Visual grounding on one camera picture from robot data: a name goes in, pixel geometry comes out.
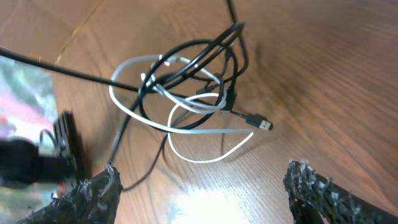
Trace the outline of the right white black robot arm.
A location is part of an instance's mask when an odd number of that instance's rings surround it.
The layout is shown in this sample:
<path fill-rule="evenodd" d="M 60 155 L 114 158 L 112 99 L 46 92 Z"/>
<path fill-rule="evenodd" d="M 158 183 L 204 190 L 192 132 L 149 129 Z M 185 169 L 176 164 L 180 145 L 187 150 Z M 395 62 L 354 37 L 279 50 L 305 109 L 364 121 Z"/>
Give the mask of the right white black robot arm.
<path fill-rule="evenodd" d="M 1 141 L 1 183 L 5 185 L 58 182 L 61 171 L 70 167 L 61 158 L 39 156 L 30 141 Z M 397 223 L 396 216 L 357 198 L 304 162 L 290 162 L 283 183 L 294 223 Z M 107 166 L 20 223 L 114 223 L 122 191 L 119 172 Z"/>

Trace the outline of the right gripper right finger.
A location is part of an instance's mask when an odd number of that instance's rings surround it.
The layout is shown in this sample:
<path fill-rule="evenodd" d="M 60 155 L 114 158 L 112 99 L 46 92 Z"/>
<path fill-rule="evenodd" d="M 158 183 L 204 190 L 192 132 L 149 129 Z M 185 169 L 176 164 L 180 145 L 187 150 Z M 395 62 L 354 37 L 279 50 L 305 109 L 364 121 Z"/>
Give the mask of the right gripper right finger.
<path fill-rule="evenodd" d="M 326 179 L 308 162 L 290 161 L 283 179 L 298 223 L 397 223 L 397 217 Z"/>

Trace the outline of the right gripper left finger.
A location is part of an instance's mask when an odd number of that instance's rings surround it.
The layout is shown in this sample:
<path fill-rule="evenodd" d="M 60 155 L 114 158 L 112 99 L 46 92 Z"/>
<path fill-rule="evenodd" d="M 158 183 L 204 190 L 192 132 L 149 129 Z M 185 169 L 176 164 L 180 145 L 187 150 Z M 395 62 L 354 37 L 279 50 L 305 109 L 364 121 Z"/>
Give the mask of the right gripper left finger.
<path fill-rule="evenodd" d="M 19 220 L 19 223 L 113 224 L 123 186 L 117 168 L 107 165 L 92 179 L 85 179 L 61 199 Z"/>

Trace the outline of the cardboard wall panel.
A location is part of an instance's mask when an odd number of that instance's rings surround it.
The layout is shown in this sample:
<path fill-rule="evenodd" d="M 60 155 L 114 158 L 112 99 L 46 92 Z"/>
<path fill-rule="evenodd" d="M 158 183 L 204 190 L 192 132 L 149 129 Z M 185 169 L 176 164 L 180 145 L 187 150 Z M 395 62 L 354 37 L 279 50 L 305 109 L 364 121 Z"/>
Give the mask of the cardboard wall panel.
<path fill-rule="evenodd" d="M 56 62 L 100 0 L 1 0 L 1 46 Z"/>

